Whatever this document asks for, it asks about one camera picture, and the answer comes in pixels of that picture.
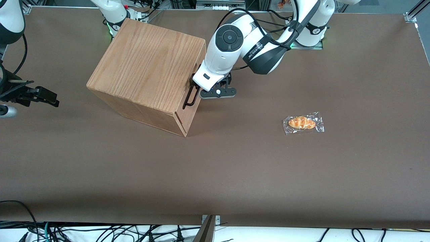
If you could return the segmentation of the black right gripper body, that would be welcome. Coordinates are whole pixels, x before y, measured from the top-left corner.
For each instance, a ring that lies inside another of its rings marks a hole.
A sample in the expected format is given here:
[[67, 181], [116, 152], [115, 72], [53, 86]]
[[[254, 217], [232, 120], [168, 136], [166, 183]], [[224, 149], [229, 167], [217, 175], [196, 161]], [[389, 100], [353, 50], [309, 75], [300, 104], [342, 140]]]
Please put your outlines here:
[[0, 101], [4, 103], [8, 102], [9, 98], [7, 96], [11, 94], [20, 84], [21, 80], [19, 79], [2, 80], [0, 83]]

